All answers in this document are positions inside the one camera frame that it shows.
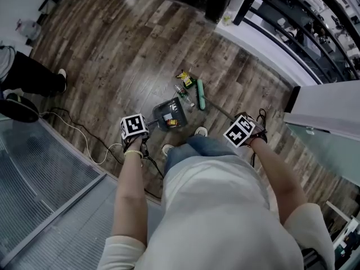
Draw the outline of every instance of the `blue jeans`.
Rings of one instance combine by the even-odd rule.
[[[186,144],[169,150],[168,159],[165,164],[165,174],[167,174],[171,167],[189,157],[214,157],[226,155],[236,154],[229,147],[220,143],[216,139],[204,137],[202,135],[195,135],[188,138]]]

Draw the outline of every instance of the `black and white marker cube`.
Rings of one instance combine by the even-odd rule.
[[[123,140],[139,134],[148,134],[149,129],[146,125],[145,117],[141,114],[135,114],[122,118],[121,136]]]
[[[224,136],[236,148],[248,139],[255,128],[255,124],[248,121],[244,116],[240,115],[237,120],[226,130]]]

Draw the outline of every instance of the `wooden floor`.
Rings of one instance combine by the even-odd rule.
[[[203,13],[167,0],[62,0],[44,22],[34,43],[32,58],[53,71],[66,69],[68,89],[55,98],[33,96],[41,111],[52,106],[66,108],[73,119],[85,124],[107,145],[121,142],[122,117],[142,113],[151,120],[154,106],[174,97],[175,75],[182,69],[205,83],[208,97],[232,115],[241,111],[257,116],[267,111],[271,147],[294,169],[311,202],[318,203],[326,222],[335,218],[333,230],[344,224],[326,206],[330,200],[347,215],[356,214],[358,188],[328,173],[314,160],[282,121],[291,93],[282,78],[256,57],[213,32]],[[148,141],[150,155],[162,170],[165,143],[180,145],[198,126],[222,139],[229,121],[207,105],[200,111],[184,105],[188,126],[176,132],[155,128]],[[58,111],[64,119],[69,118]],[[87,155],[83,136],[52,116],[49,120],[75,147]],[[106,149],[87,135],[92,157],[104,158]],[[113,148],[123,160],[121,147]],[[250,159],[248,148],[238,150]],[[118,176],[121,165],[108,155],[102,165]],[[144,163],[148,191],[160,196],[162,181],[155,167]]]

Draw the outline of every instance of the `hand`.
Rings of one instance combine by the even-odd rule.
[[[142,138],[137,137],[134,142],[131,143],[128,150],[136,150],[139,151],[142,144]]]
[[[262,127],[253,117],[251,117],[246,112],[239,113],[238,115],[235,116],[235,118],[239,117],[240,115],[244,116],[245,118],[247,118],[248,121],[253,122],[255,124],[255,128],[254,128],[253,132],[251,133],[251,135],[258,134],[258,133],[264,131],[264,127]],[[255,139],[261,139],[261,138],[251,137],[251,138],[248,138],[247,140],[245,140],[245,143],[251,147],[251,143]]]

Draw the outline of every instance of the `leg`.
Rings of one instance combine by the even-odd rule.
[[[198,152],[194,150],[189,144],[184,144],[179,147],[171,148],[168,152],[168,158],[165,164],[165,175],[170,170],[172,166],[175,166],[179,162],[185,160],[186,158],[193,156],[201,156]]]
[[[202,135],[194,135],[190,137],[186,143],[200,153],[201,156],[214,157],[236,155],[229,147],[218,140]]]
[[[54,74],[39,62],[17,52],[1,89],[21,88],[26,93],[53,95],[66,89],[65,77]]]

